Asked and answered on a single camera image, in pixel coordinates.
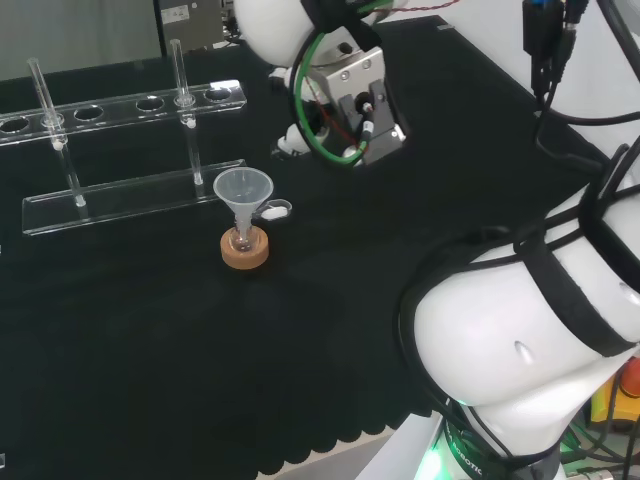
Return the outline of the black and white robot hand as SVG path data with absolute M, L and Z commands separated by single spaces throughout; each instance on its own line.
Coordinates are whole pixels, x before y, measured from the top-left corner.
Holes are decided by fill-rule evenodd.
M 306 77 L 301 87 L 301 105 L 316 143 L 326 154 L 312 149 L 304 131 L 296 121 L 276 141 L 278 153 L 285 158 L 315 155 L 331 165 L 355 167 L 362 163 L 360 141 L 348 133 L 337 121 L 335 108 L 315 80 Z

